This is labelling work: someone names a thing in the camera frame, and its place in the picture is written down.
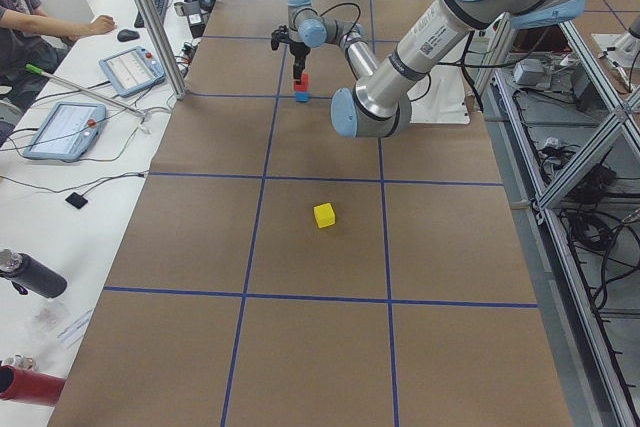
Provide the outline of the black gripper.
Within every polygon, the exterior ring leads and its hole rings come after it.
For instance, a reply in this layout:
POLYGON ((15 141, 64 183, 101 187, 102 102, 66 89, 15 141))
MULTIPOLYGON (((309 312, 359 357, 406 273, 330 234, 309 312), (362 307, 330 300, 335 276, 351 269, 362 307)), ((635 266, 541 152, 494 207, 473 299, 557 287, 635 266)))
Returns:
POLYGON ((294 35, 286 25, 280 25, 271 32, 271 50, 277 51, 281 44, 289 47, 289 52, 294 57, 293 79, 300 81, 302 78, 302 67, 306 65, 306 57, 309 54, 309 47, 303 42, 295 40, 294 35))

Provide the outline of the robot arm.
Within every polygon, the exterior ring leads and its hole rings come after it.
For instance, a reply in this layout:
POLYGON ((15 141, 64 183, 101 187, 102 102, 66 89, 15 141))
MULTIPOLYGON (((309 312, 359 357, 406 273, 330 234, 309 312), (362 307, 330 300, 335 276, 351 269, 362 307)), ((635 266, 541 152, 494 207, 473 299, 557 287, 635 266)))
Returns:
POLYGON ((513 27, 527 29, 573 20, 587 0, 435 0, 394 50, 378 61, 355 21, 328 18, 312 0, 288 0, 288 23, 274 30, 271 47, 288 45, 293 77, 301 81, 306 57, 324 44, 340 47, 356 83, 339 89, 331 102, 334 130, 349 138, 391 137, 409 124, 409 91, 471 31, 486 29, 507 14, 513 27))

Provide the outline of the operator forearm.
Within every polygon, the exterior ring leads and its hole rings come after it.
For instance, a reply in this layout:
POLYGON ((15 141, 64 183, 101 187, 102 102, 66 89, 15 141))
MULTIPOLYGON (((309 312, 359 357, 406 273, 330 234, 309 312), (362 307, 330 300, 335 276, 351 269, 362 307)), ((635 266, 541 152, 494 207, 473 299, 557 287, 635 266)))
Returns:
POLYGON ((36 14, 24 14, 5 10, 1 16, 1 27, 29 34, 53 37, 81 38, 92 34, 90 24, 68 22, 36 14))

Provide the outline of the operator hand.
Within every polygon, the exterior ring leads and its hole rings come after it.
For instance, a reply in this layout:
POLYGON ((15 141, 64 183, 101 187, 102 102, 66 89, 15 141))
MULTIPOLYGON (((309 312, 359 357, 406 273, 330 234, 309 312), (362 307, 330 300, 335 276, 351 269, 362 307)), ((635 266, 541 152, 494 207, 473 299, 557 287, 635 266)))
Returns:
POLYGON ((88 25, 87 33, 89 36, 103 35, 112 32, 115 28, 116 22, 113 17, 100 15, 88 25))

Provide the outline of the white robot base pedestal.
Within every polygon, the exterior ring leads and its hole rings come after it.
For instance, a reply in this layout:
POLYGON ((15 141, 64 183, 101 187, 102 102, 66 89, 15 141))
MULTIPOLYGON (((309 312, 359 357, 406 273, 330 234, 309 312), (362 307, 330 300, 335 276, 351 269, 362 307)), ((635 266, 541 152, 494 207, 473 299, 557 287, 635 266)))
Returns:
POLYGON ((408 97, 412 124, 467 125, 470 122, 463 77, 458 68, 437 65, 409 90, 408 97))

